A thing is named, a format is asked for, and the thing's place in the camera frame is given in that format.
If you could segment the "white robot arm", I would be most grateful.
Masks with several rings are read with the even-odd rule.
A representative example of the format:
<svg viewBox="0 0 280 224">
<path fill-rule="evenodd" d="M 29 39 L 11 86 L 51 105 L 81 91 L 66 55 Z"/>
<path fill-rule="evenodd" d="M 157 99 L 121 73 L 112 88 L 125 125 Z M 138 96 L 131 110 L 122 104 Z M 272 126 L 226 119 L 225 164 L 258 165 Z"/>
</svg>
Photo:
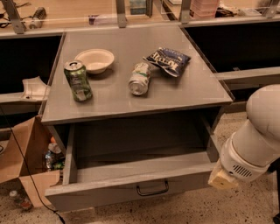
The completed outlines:
<svg viewBox="0 0 280 224">
<path fill-rule="evenodd" d="M 263 175 L 280 158 L 280 85 L 256 90 L 247 100 L 247 120 L 223 144 L 208 184 L 231 189 Z"/>
</svg>

